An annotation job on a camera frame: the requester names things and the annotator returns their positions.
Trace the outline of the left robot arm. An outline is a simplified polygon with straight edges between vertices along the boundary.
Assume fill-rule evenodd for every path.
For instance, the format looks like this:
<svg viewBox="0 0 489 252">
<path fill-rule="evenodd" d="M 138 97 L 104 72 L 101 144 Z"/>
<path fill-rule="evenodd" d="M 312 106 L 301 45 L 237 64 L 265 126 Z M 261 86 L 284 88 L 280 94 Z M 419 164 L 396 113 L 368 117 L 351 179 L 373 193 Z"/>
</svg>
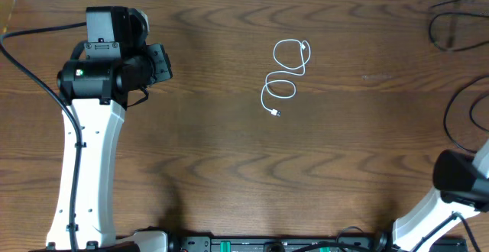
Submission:
<svg viewBox="0 0 489 252">
<path fill-rule="evenodd" d="M 162 44 L 148 45 L 147 15 L 120 6 L 86 9 L 87 39 L 57 75 L 65 142 L 47 251 L 169 251 L 168 233 L 148 228 L 119 239 L 112 213 L 118 137 L 128 94 L 171 79 Z"/>
</svg>

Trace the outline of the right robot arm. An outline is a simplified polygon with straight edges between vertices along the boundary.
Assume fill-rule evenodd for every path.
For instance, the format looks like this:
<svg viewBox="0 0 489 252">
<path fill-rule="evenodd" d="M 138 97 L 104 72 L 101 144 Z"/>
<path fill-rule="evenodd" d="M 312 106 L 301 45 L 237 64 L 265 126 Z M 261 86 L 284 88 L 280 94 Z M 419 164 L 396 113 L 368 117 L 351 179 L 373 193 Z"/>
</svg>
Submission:
<svg viewBox="0 0 489 252">
<path fill-rule="evenodd" d="M 444 150 L 436 160 L 432 188 L 393 223 L 392 244 L 428 251 L 459 222 L 488 211 L 488 144 L 474 156 Z"/>
</svg>

